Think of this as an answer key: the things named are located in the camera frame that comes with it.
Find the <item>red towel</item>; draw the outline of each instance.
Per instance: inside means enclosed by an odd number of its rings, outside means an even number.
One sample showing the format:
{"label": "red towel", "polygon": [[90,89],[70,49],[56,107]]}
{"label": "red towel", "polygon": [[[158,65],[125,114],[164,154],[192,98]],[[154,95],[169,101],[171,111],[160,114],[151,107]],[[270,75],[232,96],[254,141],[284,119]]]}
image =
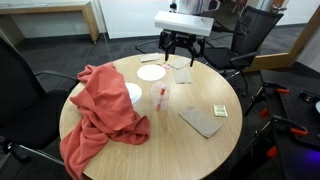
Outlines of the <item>red towel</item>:
{"label": "red towel", "polygon": [[148,117],[140,117],[133,110],[123,76],[112,63],[88,65],[78,79],[86,86],[70,100],[83,117],[60,143],[61,156],[73,179],[83,179],[90,158],[109,138],[128,144],[142,144],[149,139]]}

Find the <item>plastic cup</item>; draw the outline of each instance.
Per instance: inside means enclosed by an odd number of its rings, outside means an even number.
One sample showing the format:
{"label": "plastic cup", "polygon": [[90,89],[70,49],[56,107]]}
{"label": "plastic cup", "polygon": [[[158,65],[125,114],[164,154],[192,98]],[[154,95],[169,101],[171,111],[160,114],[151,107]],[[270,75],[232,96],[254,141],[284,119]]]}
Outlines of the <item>plastic cup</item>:
{"label": "plastic cup", "polygon": [[156,110],[161,111],[168,108],[170,86],[159,81],[151,86],[151,96],[153,106]]}

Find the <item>black office chair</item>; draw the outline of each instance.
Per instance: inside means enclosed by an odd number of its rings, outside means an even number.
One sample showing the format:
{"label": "black office chair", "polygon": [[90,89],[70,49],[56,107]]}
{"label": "black office chair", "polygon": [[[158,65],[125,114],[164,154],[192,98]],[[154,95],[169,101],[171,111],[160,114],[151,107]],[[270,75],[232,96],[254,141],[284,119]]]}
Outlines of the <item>black office chair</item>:
{"label": "black office chair", "polygon": [[[20,146],[56,163],[63,162],[40,149],[59,137],[60,112],[71,89],[78,81],[52,71],[34,74],[20,54],[0,38],[0,146],[6,157],[12,154],[20,163],[14,147]],[[46,92],[37,77],[49,74],[73,81],[67,90]]]}
{"label": "black office chair", "polygon": [[216,22],[219,26],[213,28],[218,32],[233,33],[231,48],[214,47],[209,42],[213,39],[206,41],[211,47],[205,48],[203,56],[210,65],[219,71],[223,70],[223,75],[226,75],[226,70],[235,70],[227,80],[239,73],[243,77],[246,89],[242,96],[246,96],[248,92],[248,83],[243,71],[251,66],[255,56],[260,53],[260,45],[282,16],[283,14],[269,13],[247,6],[243,13],[238,12],[238,22],[234,30],[221,27],[223,25],[219,22]]}

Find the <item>round wooden table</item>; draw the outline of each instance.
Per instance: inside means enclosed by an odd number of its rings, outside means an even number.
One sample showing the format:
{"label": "round wooden table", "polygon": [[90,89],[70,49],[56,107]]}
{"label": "round wooden table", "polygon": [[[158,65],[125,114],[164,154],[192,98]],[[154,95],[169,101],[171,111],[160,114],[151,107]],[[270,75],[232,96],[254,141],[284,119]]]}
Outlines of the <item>round wooden table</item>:
{"label": "round wooden table", "polygon": [[[181,56],[170,55],[168,63]],[[150,120],[150,139],[141,145],[130,145],[110,140],[87,165],[84,174],[95,180],[188,180],[201,179],[217,169],[231,154],[237,144],[242,127],[242,111],[239,99],[229,83],[216,71],[195,61],[186,66],[192,76],[192,84],[176,84],[173,69],[167,69],[161,79],[170,85],[168,109],[156,111],[150,87],[155,81],[144,81],[137,70],[147,64],[138,56],[130,56],[114,65],[124,75],[125,82],[135,83],[142,89],[141,99],[134,109]],[[70,94],[77,95],[84,87],[79,83]],[[213,106],[225,105],[228,117],[216,117]],[[200,135],[179,116],[179,112],[193,105],[205,111],[222,127],[210,138]],[[60,119],[60,135],[64,138],[81,118],[77,107],[66,101]]]}

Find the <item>white paper plate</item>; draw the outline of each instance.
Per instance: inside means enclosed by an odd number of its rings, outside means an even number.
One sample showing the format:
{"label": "white paper plate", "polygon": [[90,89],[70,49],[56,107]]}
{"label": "white paper plate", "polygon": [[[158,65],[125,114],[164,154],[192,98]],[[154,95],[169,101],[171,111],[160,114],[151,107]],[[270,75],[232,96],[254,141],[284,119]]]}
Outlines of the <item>white paper plate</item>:
{"label": "white paper plate", "polygon": [[156,81],[166,75],[166,70],[155,64],[145,65],[138,69],[137,75],[145,81]]}
{"label": "white paper plate", "polygon": [[129,91],[131,103],[132,104],[136,103],[141,98],[141,95],[142,95],[142,90],[140,86],[133,83],[126,83],[126,87]]}

